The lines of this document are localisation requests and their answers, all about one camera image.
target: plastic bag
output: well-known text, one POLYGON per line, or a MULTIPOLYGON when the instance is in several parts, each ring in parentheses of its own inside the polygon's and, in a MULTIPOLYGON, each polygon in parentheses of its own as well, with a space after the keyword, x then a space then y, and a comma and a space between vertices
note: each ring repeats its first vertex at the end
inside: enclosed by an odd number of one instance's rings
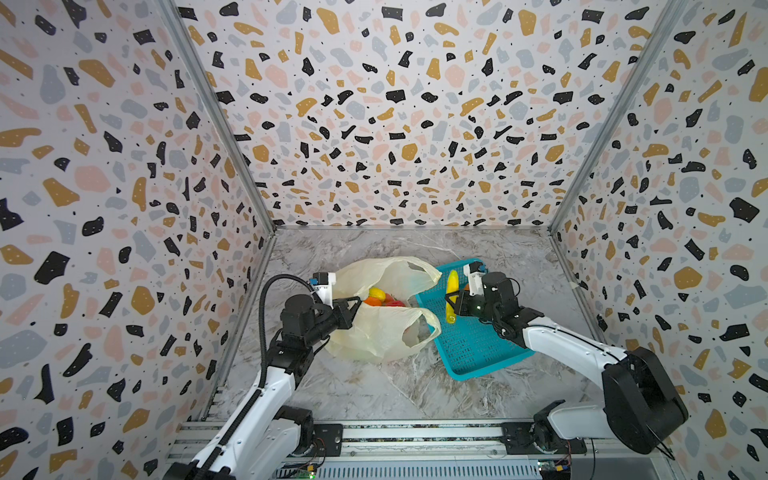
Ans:
MULTIPOLYGON (((372 286, 407 304, 411 296, 429 290, 441 273, 416 257, 369 258, 336 272, 333 298, 365 299, 372 286)), ((331 333, 326 350, 333 356, 366 362, 391 362, 414 355, 441 333, 440 321, 428 309, 401 306, 360 306, 349 330, 331 333), (418 340, 420 320, 434 331, 418 340)))

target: marble surface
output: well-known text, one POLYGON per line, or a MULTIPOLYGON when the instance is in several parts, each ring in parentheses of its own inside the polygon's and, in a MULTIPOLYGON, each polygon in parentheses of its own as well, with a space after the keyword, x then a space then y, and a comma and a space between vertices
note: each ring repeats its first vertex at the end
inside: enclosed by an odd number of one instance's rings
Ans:
MULTIPOLYGON (((281 230, 265 278, 309 278, 363 258, 414 256, 432 265, 478 257, 521 284, 521 305, 589 335, 587 324, 545 232, 538 230, 281 230)), ((266 301, 267 339, 283 302, 300 286, 281 280, 266 301)), ((209 419, 226 419, 260 368, 257 309, 209 419)), ((490 375, 457 382, 434 343, 417 355, 379 365, 322 351, 289 401, 317 419, 530 418, 557 399, 588 401, 601 393, 581 374, 540 353, 490 375)))

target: patterned wall panel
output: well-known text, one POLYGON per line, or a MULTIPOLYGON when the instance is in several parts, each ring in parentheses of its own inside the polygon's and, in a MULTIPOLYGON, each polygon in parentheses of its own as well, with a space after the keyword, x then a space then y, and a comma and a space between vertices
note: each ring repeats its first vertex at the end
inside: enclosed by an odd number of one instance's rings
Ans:
POLYGON ((557 237, 609 341, 670 373, 688 477, 754 480, 768 471, 768 3, 689 4, 557 237))
POLYGON ((276 223, 530 226, 664 3, 178 5, 276 223))
POLYGON ((160 478, 260 255, 153 8, 0 3, 5 478, 160 478))

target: basket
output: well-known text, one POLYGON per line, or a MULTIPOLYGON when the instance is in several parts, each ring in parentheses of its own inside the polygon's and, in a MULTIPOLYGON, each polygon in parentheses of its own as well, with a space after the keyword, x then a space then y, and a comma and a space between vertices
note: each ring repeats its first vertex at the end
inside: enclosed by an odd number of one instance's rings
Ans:
POLYGON ((498 338, 493 326, 480 323, 476 317, 457 316, 453 324, 445 321, 445 288, 451 270, 456 270, 459 287, 464 288, 464 265, 476 261, 482 260, 471 258, 437 266, 443 274, 438 284, 415 296, 419 306, 430 309, 440 319, 442 334, 435 344, 448 374, 459 382, 504 369, 535 353, 498 338))

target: lemon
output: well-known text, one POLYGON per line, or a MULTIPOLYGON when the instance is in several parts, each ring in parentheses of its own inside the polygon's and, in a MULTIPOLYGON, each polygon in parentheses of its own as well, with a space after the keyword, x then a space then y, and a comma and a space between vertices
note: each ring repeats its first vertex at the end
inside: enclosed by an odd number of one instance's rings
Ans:
POLYGON ((384 293, 384 290, 378 289, 376 287, 368 290, 368 296, 372 296, 373 298, 379 299, 381 301, 386 299, 386 293, 384 293))

